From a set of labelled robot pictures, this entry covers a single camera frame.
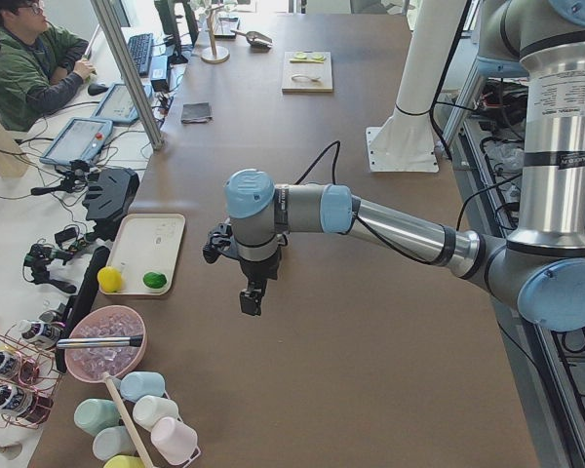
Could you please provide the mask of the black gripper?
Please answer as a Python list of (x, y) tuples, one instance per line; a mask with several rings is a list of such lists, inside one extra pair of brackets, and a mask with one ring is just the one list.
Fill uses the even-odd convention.
[(260, 316), (262, 294), (266, 292), (268, 280), (278, 278), (281, 246), (278, 242), (261, 246), (248, 246), (238, 242), (237, 250), (241, 270), (248, 279), (247, 286), (239, 293), (241, 312)]

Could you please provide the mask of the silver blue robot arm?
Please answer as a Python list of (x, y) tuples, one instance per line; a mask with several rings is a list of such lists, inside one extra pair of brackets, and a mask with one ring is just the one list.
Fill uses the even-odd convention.
[(500, 239), (391, 210), (344, 185), (275, 184), (247, 169), (225, 185), (229, 256), (247, 276), (242, 310), (260, 311), (277, 274), (278, 236), (365, 238), (447, 267), (556, 332), (585, 326), (585, 1), (487, 1), (480, 69), (528, 78), (519, 223)]

